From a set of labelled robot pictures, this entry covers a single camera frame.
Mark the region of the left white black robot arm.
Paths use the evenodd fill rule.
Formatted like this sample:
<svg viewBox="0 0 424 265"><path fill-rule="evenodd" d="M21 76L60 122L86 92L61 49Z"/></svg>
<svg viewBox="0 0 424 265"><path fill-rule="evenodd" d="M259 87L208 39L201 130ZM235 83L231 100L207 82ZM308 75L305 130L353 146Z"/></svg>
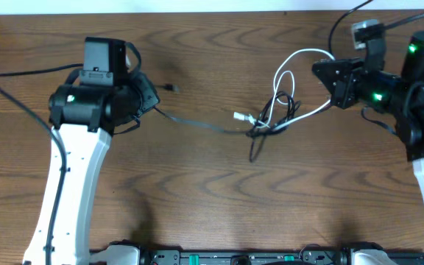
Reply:
<svg viewBox="0 0 424 265"><path fill-rule="evenodd" d="M150 111L159 97L142 72L114 82L81 74L49 99L52 150L36 231L23 264L139 264L139 247L117 241L90 250L89 233L99 173L115 128Z"/></svg>

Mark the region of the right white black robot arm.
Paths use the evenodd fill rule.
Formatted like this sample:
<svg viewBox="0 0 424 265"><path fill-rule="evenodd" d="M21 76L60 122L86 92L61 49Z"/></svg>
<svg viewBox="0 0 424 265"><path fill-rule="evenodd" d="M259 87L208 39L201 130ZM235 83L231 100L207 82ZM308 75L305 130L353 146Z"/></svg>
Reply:
<svg viewBox="0 0 424 265"><path fill-rule="evenodd" d="M383 70L383 37L364 42L364 59L323 60L312 72L331 94L331 105L348 109L363 102L394 117L394 134L405 145L424 203L424 31L412 35L399 75Z"/></svg>

